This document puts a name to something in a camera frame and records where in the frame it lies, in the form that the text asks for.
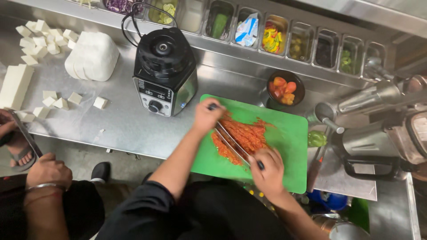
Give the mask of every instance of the blender control panel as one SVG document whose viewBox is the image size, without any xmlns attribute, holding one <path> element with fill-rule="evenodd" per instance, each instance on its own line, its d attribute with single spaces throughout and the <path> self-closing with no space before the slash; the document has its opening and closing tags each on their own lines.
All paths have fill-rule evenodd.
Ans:
<svg viewBox="0 0 427 240">
<path fill-rule="evenodd" d="M 173 92 L 152 82 L 134 77 L 142 107 L 151 112 L 170 117 L 173 107 Z"/>
</svg>

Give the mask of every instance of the blue container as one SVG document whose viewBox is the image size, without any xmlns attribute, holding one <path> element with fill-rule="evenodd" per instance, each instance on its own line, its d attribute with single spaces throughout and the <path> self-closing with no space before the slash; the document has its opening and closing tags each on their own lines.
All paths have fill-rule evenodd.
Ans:
<svg viewBox="0 0 427 240">
<path fill-rule="evenodd" d="M 342 210 L 347 205 L 347 196 L 337 193 L 331 193 L 328 198 L 328 201 L 323 201 L 321 197 L 321 192 L 319 190 L 313 190 L 312 193 L 307 192 L 309 199 L 322 204 L 325 208 L 331 210 Z"/>
</svg>

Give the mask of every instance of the kitchen counter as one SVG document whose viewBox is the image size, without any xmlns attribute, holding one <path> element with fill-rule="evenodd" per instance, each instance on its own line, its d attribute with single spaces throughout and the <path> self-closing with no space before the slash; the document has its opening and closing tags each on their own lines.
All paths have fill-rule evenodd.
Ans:
<svg viewBox="0 0 427 240">
<path fill-rule="evenodd" d="M 20 36 L 16 26 L 25 22 L 0 16 L 0 79 L 8 65 L 23 63 L 20 56 Z M 25 96 L 22 110 L 33 111 L 43 106 L 43 90 L 58 92 L 67 99 L 72 92 L 83 96 L 80 105 L 69 103 L 68 111 L 53 108 L 46 120 L 36 119 L 28 124 L 29 132 L 84 144 L 95 145 L 156 158 L 167 158 L 180 139 L 191 127 L 194 108 L 203 94 L 212 94 L 254 105 L 261 105 L 259 91 L 265 80 L 221 70 L 207 65 L 197 69 L 199 89 L 189 104 L 175 117 L 163 117 L 143 109 L 132 81 L 135 47 L 119 45 L 120 57 L 111 78 L 106 82 L 76 80 L 64 68 L 64 61 L 70 50 L 61 49 L 58 55 L 46 55 L 35 72 Z M 202 58 L 212 57 L 209 53 Z M 106 98 L 103 110 L 93 107 L 97 96 Z M 302 103 L 290 108 L 289 113 L 302 115 L 320 101 L 333 97 L 306 90 Z M 309 148 L 308 163 L 316 153 Z M 339 159 L 327 151 L 323 168 L 315 184 L 316 189 L 341 193 L 349 196 L 376 200 L 374 181 L 354 179 L 345 174 Z"/>
</svg>

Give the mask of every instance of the black sleeve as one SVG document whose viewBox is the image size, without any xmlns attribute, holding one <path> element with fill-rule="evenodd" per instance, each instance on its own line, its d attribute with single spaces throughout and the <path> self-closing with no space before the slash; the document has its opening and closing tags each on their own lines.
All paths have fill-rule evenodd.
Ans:
<svg viewBox="0 0 427 240">
<path fill-rule="evenodd" d="M 113 211 L 96 239 L 176 239 L 180 230 L 172 219 L 174 205 L 163 185 L 147 181 Z"/>
</svg>

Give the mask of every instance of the black bowl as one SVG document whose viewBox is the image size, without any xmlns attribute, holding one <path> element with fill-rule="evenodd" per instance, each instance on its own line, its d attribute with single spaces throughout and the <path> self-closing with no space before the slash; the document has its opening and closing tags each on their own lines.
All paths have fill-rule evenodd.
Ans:
<svg viewBox="0 0 427 240">
<path fill-rule="evenodd" d="M 273 82 L 275 77 L 281 77 L 281 78 L 285 79 L 286 82 L 294 82 L 296 84 L 296 90 L 292 93 L 295 95 L 295 99 L 294 99 L 292 105 L 281 103 L 273 97 L 273 95 L 269 89 L 269 83 Z M 295 73 L 285 71 L 285 70 L 278 70 L 278 71 L 274 72 L 270 76 L 270 78 L 268 79 L 268 81 L 267 81 L 267 92 L 270 96 L 269 104 L 272 105 L 272 108 L 278 108 L 280 106 L 292 107 L 292 106 L 299 104 L 304 99 L 305 87 L 304 87 L 304 83 L 302 83 L 301 79 L 299 79 L 299 77 L 297 75 L 295 75 Z"/>
</svg>

